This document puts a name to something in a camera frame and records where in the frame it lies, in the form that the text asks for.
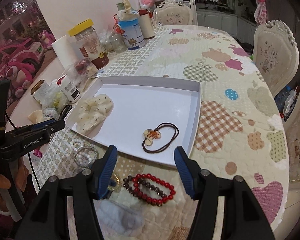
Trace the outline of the light blue fluffy scrunchie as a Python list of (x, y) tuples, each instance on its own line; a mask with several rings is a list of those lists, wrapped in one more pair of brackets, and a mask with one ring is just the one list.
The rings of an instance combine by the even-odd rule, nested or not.
[(145, 225), (140, 211), (112, 200), (94, 200), (94, 207), (104, 237), (135, 237), (141, 233)]

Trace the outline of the cream dotted fabric scrunchie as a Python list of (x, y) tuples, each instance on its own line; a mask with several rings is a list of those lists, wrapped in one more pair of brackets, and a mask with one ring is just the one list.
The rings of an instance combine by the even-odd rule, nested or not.
[(84, 100), (76, 117), (76, 131), (86, 135), (97, 125), (104, 122), (114, 107), (113, 100), (107, 94)]

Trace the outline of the tissue pack with tissue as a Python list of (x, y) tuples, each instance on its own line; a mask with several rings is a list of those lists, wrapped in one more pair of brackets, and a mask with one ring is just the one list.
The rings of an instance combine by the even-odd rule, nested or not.
[(33, 124), (38, 124), (40, 122), (52, 119), (52, 116), (48, 113), (44, 113), (41, 109), (39, 109), (32, 112), (27, 118)]

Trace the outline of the patchwork quilted tablecloth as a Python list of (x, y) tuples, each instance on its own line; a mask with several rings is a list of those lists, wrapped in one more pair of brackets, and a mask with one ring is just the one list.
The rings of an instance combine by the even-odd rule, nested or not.
[[(141, 49), (127, 51), (104, 76), (160, 76), (201, 84), (201, 108), (191, 158), (216, 176), (242, 176), (251, 187), (274, 231), (280, 224), (289, 189), (286, 136), (274, 98), (245, 51), (220, 30), (193, 25), (158, 27)], [(69, 128), (58, 132), (40, 161), (41, 186), (51, 175), (70, 177), (78, 171), (71, 141), (84, 137)], [(150, 173), (172, 184), (176, 195), (161, 207), (133, 197), (125, 189), (110, 199), (140, 210), (144, 226), (132, 238), (106, 232), (106, 239), (186, 239), (196, 202), (185, 193), (175, 168), (120, 153), (115, 173), (121, 179)]]

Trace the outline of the black yellow scissors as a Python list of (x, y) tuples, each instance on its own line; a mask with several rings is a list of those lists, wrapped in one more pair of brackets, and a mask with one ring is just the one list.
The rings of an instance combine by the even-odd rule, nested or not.
[(69, 114), (69, 112), (72, 110), (72, 105), (68, 104), (65, 105), (59, 115), (58, 120), (64, 120), (65, 117)]

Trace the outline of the white shallow cardboard tray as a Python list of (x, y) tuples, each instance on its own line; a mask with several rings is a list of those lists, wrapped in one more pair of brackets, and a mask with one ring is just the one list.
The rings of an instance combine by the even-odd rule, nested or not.
[[(77, 115), (81, 104), (106, 94), (114, 107), (104, 122), (86, 138), (141, 159), (174, 166), (174, 150), (183, 147), (191, 154), (200, 117), (201, 84), (188, 79), (154, 76), (99, 77), (82, 95), (65, 120), (66, 126), (77, 131)], [(177, 126), (179, 135), (161, 153), (146, 153), (142, 148), (143, 133), (163, 122)]]

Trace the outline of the plastic bag yellow contents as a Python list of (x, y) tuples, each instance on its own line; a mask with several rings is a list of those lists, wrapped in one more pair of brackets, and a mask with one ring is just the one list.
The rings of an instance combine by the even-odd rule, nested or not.
[(48, 93), (48, 96), (42, 103), (42, 108), (55, 108), (57, 111), (61, 111), (66, 104), (66, 97), (60, 90), (54, 90)]

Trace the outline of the white bottle red cap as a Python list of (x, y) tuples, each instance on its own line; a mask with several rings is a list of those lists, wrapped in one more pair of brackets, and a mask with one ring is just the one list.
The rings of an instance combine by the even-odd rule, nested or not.
[(80, 99), (80, 91), (67, 75), (61, 76), (56, 81), (56, 85), (59, 88), (59, 90), (66, 96), (70, 103), (76, 103)]

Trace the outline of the plastic bag of snacks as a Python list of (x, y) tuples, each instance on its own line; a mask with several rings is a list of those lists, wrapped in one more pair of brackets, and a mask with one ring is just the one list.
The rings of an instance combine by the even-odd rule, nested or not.
[(70, 69), (74, 77), (91, 78), (98, 73), (98, 68), (89, 59), (76, 62)]

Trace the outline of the white paper towel roll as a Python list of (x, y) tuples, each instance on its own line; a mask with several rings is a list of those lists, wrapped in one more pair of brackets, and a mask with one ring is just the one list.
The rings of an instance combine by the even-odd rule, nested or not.
[(79, 58), (76, 55), (71, 43), (68, 41), (67, 36), (64, 35), (57, 39), (51, 44), (51, 46), (64, 69), (79, 61)]

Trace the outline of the large jar yellow lid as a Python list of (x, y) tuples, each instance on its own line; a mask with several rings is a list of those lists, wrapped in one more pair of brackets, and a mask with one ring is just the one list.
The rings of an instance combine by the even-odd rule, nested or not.
[(76, 39), (83, 57), (88, 58), (97, 69), (102, 69), (108, 64), (109, 59), (93, 25), (93, 21), (87, 19), (71, 28), (68, 34)]

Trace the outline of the small empty glass jar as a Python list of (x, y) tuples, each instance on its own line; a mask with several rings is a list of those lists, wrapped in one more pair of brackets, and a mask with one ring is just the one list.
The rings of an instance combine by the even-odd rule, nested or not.
[(109, 38), (111, 46), (116, 53), (122, 53), (127, 50), (125, 42), (121, 34), (114, 33)]

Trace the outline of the cream ornate chair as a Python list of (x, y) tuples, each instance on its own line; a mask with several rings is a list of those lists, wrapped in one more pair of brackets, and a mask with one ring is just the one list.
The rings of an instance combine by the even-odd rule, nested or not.
[(273, 96), (292, 81), (299, 67), (299, 50), (289, 26), (271, 20), (254, 34), (253, 62)]
[(154, 9), (153, 18), (158, 25), (191, 25), (193, 12), (182, 2), (165, 0)]

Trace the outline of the beige cylinder red lid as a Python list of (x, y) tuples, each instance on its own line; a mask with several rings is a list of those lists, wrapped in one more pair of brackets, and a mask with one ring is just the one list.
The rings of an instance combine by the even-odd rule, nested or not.
[(139, 25), (145, 40), (154, 38), (152, 14), (150, 11), (146, 9), (139, 10)]

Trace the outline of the cream ornate chair far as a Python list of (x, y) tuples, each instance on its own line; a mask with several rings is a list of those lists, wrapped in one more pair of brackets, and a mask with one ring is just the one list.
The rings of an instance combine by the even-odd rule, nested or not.
[(193, 12), (182, 2), (165, 0), (154, 9), (153, 18), (158, 25), (191, 25)]

